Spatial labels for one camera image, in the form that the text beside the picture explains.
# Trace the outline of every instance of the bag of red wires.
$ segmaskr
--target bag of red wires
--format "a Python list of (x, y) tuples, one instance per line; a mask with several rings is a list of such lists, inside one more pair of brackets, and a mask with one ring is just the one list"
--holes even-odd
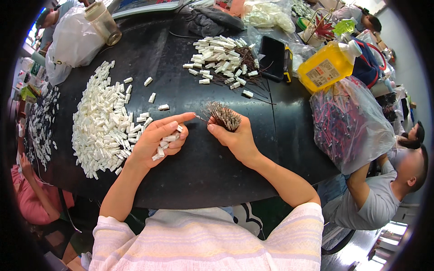
[(360, 80), (349, 76), (310, 98), (314, 141), (344, 174), (351, 174), (395, 143), (381, 106)]

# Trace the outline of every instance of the jar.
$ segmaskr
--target jar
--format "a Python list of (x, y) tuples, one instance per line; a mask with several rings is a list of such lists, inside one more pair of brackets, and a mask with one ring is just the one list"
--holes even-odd
[(84, 18), (108, 46), (115, 45), (122, 38), (121, 31), (102, 1), (95, 1), (87, 7)]

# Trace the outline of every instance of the red plant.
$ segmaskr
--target red plant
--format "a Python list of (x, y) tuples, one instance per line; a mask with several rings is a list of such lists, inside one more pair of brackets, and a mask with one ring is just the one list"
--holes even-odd
[(334, 38), (335, 34), (331, 31), (335, 29), (332, 26), (332, 23), (324, 24), (323, 16), (321, 14), (321, 21), (318, 19), (318, 16), (315, 17), (316, 19), (316, 30), (315, 33), (318, 34), (318, 36), (322, 36), (325, 38)]

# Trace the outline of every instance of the ear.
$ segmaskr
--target ear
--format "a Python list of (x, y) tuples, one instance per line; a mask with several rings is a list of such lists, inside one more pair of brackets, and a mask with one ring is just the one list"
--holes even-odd
[(407, 181), (407, 184), (408, 184), (408, 186), (413, 186), (414, 184), (416, 183), (416, 177), (415, 176), (413, 176), (413, 177), (411, 177), (411, 179), (409, 179), (408, 181)]

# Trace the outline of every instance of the gray t-shirt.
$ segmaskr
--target gray t-shirt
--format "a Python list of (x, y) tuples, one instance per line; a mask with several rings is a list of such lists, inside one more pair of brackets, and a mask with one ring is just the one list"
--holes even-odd
[(324, 220), (357, 230), (374, 230), (383, 227), (392, 219), (401, 203), (390, 187), (390, 183), (395, 179), (396, 171), (387, 161), (381, 169), (381, 175), (366, 178), (370, 190), (360, 210), (347, 189), (342, 196), (324, 206), (322, 209)]
[(72, 7), (84, 7), (83, 3), (80, 3), (78, 0), (68, 0), (63, 5), (58, 8), (59, 17), (57, 22), (50, 27), (44, 29), (44, 33), (42, 33), (41, 38), (41, 48), (44, 48), (47, 43), (53, 40), (54, 30), (56, 29), (57, 24), (60, 22), (60, 18), (65, 15)]

